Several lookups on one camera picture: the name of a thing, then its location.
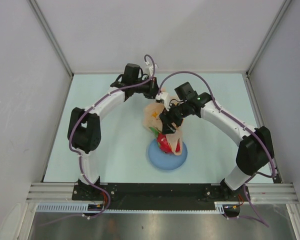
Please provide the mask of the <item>red fake dragon fruit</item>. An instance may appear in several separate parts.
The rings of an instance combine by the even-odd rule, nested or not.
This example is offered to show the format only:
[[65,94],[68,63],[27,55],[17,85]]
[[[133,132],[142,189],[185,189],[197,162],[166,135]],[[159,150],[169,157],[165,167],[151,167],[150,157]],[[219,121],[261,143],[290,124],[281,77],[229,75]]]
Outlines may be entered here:
[[167,137],[165,134],[159,133],[156,137],[156,142],[158,144],[159,149],[166,153],[166,154],[172,154],[172,147],[170,146]]

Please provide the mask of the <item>blue plastic plate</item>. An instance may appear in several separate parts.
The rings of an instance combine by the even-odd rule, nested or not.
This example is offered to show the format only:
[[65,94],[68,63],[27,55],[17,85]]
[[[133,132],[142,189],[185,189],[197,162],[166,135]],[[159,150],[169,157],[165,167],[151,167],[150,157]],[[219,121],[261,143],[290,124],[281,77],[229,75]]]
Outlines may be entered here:
[[165,153],[159,148],[157,141],[154,139],[149,144],[146,155],[147,159],[154,167],[163,171],[173,171],[181,167],[186,162],[188,149],[186,144],[183,142],[181,155]]

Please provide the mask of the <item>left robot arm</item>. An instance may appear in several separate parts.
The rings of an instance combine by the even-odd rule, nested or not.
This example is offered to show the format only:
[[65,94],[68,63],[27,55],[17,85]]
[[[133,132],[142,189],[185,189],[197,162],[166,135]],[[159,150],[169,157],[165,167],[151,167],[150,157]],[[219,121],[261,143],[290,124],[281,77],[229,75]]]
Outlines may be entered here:
[[69,149],[78,154],[79,179],[85,184],[83,194],[88,199],[95,200],[101,193],[101,188],[95,184],[100,174],[96,165],[89,160],[102,139],[101,121],[135,93],[154,99],[159,90],[155,77],[157,67],[156,63],[147,61],[145,70],[142,70],[139,65],[128,63],[124,73],[117,77],[101,99],[86,108],[75,107],[71,111],[67,132]]

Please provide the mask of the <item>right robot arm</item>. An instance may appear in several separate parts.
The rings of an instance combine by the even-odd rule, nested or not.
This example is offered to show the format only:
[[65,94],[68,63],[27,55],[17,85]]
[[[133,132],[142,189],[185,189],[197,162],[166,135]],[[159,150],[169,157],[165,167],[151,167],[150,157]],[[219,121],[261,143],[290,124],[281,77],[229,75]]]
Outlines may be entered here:
[[197,94],[189,82],[175,89],[180,102],[173,104],[173,99],[166,92],[160,92],[155,99],[164,104],[159,115],[164,134],[174,134],[184,118],[195,115],[216,126],[225,133],[238,147],[235,167],[221,181],[220,194],[232,201],[239,194],[239,188],[256,175],[267,164],[274,169],[274,148],[270,130],[261,126],[248,125],[218,105],[212,94]]

